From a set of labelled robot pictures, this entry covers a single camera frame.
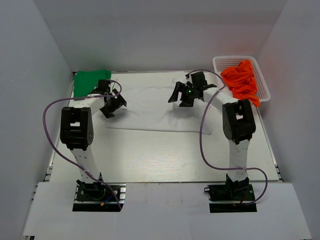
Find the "white t shirt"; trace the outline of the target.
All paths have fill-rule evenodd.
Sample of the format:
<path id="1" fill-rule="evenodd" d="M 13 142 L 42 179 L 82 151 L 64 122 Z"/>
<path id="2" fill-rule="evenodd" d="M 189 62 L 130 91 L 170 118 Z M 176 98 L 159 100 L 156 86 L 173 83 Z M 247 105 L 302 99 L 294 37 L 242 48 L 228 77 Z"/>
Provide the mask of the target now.
<path id="1" fill-rule="evenodd" d="M 199 132 L 206 103 L 195 100 L 193 107 L 179 107 L 179 102 L 168 103 L 176 82 L 184 77 L 155 80 L 121 79 L 121 96 L 127 106 L 116 110 L 114 117 L 105 121 L 109 129 Z"/>

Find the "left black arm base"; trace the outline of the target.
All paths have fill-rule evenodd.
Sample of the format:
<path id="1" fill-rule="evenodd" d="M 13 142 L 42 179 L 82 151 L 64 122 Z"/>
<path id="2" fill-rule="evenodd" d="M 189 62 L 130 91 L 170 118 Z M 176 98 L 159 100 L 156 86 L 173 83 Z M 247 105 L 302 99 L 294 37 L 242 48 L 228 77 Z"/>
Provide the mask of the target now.
<path id="1" fill-rule="evenodd" d="M 85 183 L 77 180 L 73 201 L 73 212 L 120 212 L 125 203 L 126 184 L 111 184 L 110 190 L 98 182 Z"/>

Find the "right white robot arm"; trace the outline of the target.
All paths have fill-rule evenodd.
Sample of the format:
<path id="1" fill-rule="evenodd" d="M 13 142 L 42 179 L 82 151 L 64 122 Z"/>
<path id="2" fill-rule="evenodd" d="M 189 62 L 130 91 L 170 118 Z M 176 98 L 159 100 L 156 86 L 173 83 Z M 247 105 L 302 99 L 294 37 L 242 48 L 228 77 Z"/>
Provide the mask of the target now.
<path id="1" fill-rule="evenodd" d="M 175 83 L 175 87 L 168 102 L 178 100 L 181 94 L 180 107 L 192 107 L 194 100 L 206 103 L 199 129 L 200 154 L 207 166 L 212 169 L 226 171 L 226 179 L 232 183 L 247 182 L 247 157 L 250 141 L 256 131 L 255 119 L 249 100 L 238 100 L 231 97 L 214 84 L 193 85 L 191 82 Z M 229 167 L 216 167 L 205 158 L 202 142 L 203 125 L 209 106 L 213 106 L 222 113 L 222 130 L 229 143 Z"/>

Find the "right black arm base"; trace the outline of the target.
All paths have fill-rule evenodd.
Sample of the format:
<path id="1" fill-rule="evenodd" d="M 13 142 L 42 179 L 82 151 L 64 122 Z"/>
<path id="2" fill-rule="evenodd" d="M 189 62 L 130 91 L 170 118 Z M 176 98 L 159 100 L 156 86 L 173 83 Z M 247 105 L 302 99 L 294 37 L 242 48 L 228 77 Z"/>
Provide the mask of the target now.
<path id="1" fill-rule="evenodd" d="M 256 213 L 256 203 L 247 205 L 254 201 L 255 194 L 253 186 L 248 185 L 239 193 L 231 194 L 225 184 L 207 185 L 203 189 L 208 194 L 210 213 Z"/>

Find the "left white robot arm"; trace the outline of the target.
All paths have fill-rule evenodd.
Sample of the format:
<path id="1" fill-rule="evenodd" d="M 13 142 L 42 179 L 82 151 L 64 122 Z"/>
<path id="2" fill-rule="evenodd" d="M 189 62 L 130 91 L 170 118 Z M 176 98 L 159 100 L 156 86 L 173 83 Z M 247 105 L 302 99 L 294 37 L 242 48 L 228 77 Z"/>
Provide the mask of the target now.
<path id="1" fill-rule="evenodd" d="M 91 144 L 94 140 L 93 115 L 101 112 L 106 119 L 126 106 L 126 100 L 117 89 L 102 92 L 93 90 L 88 98 L 61 111 L 60 141 L 66 145 L 80 166 L 81 181 L 87 184 L 103 181 L 95 163 Z"/>

